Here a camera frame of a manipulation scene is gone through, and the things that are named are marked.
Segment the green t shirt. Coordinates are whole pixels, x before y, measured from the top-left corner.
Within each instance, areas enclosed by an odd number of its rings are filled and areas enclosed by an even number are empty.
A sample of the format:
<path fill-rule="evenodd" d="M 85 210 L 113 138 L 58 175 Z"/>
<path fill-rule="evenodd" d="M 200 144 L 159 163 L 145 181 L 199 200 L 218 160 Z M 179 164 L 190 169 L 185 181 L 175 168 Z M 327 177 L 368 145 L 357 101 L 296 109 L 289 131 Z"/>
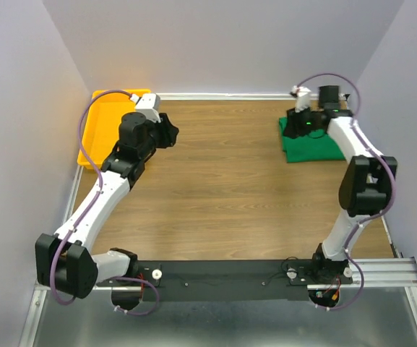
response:
<path fill-rule="evenodd" d="M 288 163 L 345 160 L 335 141 L 323 131 L 312 132 L 310 137 L 291 139 L 283 135 L 287 118 L 279 118 L 278 123 L 282 150 Z"/>

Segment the yellow plastic tray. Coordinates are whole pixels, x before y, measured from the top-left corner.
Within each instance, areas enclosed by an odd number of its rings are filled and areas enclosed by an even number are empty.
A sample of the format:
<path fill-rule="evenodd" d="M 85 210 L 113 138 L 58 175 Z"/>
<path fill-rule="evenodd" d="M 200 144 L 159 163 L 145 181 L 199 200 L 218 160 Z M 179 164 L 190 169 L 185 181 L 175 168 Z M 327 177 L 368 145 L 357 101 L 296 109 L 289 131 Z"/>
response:
<path fill-rule="evenodd" d="M 123 90 L 125 94 L 96 90 L 92 94 L 92 99 L 104 92 L 106 94 L 97 99 L 89 108 L 82 133 L 82 145 L 98 168 L 101 167 L 119 139 L 121 117 L 135 110 L 129 94 L 142 96 L 145 93 L 151 93 L 151 90 L 128 89 Z"/>

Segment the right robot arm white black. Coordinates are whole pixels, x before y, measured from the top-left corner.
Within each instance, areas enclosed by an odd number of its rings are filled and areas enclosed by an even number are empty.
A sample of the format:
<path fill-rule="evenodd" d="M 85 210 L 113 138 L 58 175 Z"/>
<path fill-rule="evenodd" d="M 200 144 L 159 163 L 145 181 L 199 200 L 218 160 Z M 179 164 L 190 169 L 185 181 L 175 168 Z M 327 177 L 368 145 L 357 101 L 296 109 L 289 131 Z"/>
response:
<path fill-rule="evenodd" d="M 383 216 L 395 197 L 397 160 L 383 155 L 361 131 L 356 114 L 343 109 L 337 85 L 319 89 L 318 107 L 311 107 L 309 88 L 291 89 L 295 106 L 287 111 L 283 135 L 290 139 L 322 130 L 339 147 L 348 166 L 338 191 L 340 214 L 328 237 L 305 261 L 304 275 L 314 282 L 326 283 L 347 276 L 351 250 L 365 227 Z"/>

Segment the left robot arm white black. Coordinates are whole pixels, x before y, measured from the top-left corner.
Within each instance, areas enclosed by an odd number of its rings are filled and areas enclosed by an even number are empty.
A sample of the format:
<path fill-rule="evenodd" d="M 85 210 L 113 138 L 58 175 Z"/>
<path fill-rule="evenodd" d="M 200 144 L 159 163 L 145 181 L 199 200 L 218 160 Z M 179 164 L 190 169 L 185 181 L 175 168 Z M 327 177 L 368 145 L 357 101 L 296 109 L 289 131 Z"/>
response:
<path fill-rule="evenodd" d="M 104 160 L 98 178 L 71 217 L 53 234 L 35 243 L 39 284 L 77 299 L 89 295 L 100 282 L 114 278 L 123 286 L 138 275 L 137 255 L 112 248 L 91 255 L 95 240 L 118 203 L 131 192 L 156 150 L 172 147 L 179 133 L 166 113 L 153 122 L 141 112 L 126 113 L 119 138 Z"/>

